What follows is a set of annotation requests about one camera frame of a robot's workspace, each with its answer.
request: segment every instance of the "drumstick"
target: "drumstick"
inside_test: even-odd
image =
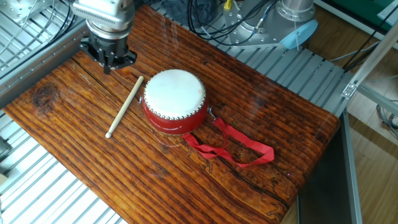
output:
[[[120,120],[122,119],[124,113],[126,112],[127,108],[129,107],[132,99],[136,95],[138,88],[141,86],[142,81],[144,80],[144,77],[140,76],[132,88],[129,96],[127,97],[126,101],[124,102],[122,108],[120,109],[118,115],[115,117],[114,121],[112,122],[111,127],[109,128],[109,131],[106,133],[105,137],[110,138],[112,136],[112,132],[116,128],[116,126],[119,124]]]

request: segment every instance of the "drum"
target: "drum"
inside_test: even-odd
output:
[[[142,97],[142,107],[153,127],[166,134],[186,134],[205,120],[208,99],[198,77],[184,70],[153,76]]]

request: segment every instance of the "wood grain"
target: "wood grain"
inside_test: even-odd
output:
[[[134,66],[110,76],[79,52],[4,111],[129,223],[280,223],[339,120],[149,7],[137,11],[128,44]],[[214,114],[275,149],[275,160],[245,169],[206,160],[180,136],[153,130],[137,99],[105,139],[137,78],[163,70],[196,74]],[[223,142],[211,116],[193,134]],[[228,151],[259,155],[229,139]]]

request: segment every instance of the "red ribbon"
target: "red ribbon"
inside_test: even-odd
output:
[[[206,159],[211,159],[216,156],[221,156],[224,159],[227,159],[229,161],[233,161],[237,163],[238,166],[240,167],[247,167],[250,165],[255,165],[255,164],[263,164],[266,162],[270,162],[274,160],[274,149],[270,146],[266,146],[265,144],[259,143],[257,141],[253,141],[249,139],[247,136],[245,136],[243,133],[240,133],[236,129],[234,129],[232,126],[226,124],[221,118],[216,118],[213,121],[214,125],[219,127],[221,131],[224,134],[224,146],[223,147],[213,147],[209,146],[206,144],[200,145],[195,137],[191,133],[184,134],[183,138],[186,140],[186,142],[195,148],[204,158]],[[243,143],[246,147],[250,147],[251,149],[260,152],[263,154],[260,158],[256,159],[255,161],[248,163],[248,164],[240,164],[236,162],[231,154],[225,149],[227,140],[228,140],[228,135],[230,135],[232,138],[235,138],[236,140],[240,141]]]

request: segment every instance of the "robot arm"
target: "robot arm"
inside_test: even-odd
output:
[[[136,12],[132,0],[76,0],[72,11],[86,19],[91,31],[80,48],[104,67],[105,74],[136,62],[137,54],[127,46]]]

